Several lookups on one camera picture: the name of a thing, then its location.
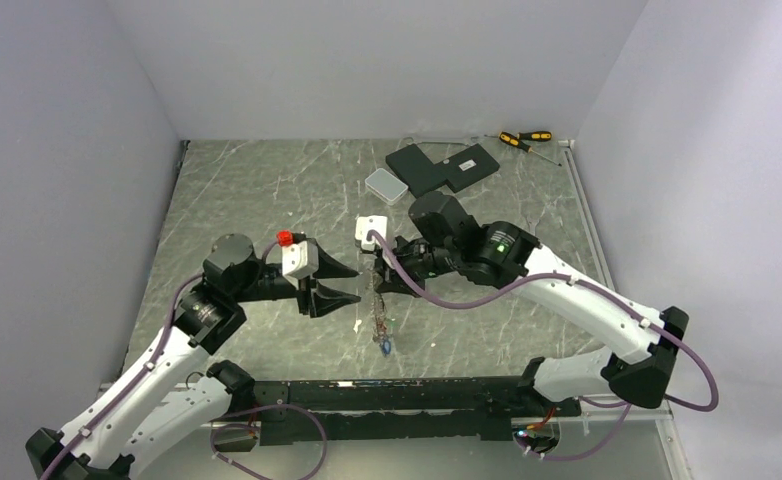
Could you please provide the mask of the silver disc keyring with keys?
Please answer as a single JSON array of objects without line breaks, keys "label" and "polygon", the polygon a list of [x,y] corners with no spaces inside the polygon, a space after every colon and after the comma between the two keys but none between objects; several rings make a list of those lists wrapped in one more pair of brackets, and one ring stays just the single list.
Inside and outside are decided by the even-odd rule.
[{"label": "silver disc keyring with keys", "polygon": [[384,298],[375,290],[376,275],[367,270],[360,274],[357,294],[360,302],[356,305],[356,318],[352,330],[356,335],[370,333],[373,344],[381,355],[389,357],[393,351],[391,320],[388,318]]}]

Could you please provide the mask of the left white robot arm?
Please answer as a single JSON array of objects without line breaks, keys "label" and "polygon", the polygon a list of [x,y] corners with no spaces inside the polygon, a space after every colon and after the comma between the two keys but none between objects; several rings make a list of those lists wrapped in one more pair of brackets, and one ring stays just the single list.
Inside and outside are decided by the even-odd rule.
[{"label": "left white robot arm", "polygon": [[201,273],[176,290],[159,333],[132,366],[61,429],[41,428],[29,438],[36,476],[136,479],[203,423],[246,417],[255,381],[231,361],[213,364],[188,392],[175,389],[246,322],[244,304],[293,299],[301,314],[318,318],[360,300],[322,285],[358,273],[315,239],[283,232],[273,244],[282,250],[279,263],[258,255],[243,234],[216,240]]}]

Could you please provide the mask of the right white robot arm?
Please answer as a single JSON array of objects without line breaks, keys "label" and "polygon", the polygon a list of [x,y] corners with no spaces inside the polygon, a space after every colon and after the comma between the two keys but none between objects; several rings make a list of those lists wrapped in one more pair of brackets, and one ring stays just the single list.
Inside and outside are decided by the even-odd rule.
[{"label": "right white robot arm", "polygon": [[665,400],[689,323],[685,311],[631,301],[522,228],[506,221],[478,223],[453,196],[429,192],[412,204],[408,216],[420,234],[412,241],[391,236],[384,216],[356,221],[357,246],[376,257],[376,292],[421,297],[455,310],[489,303],[489,298],[452,303],[427,292],[427,280],[457,273],[494,288],[492,299],[514,293],[601,342],[591,353],[531,360],[517,391],[524,411],[541,415],[568,398],[605,393],[646,409]]}]

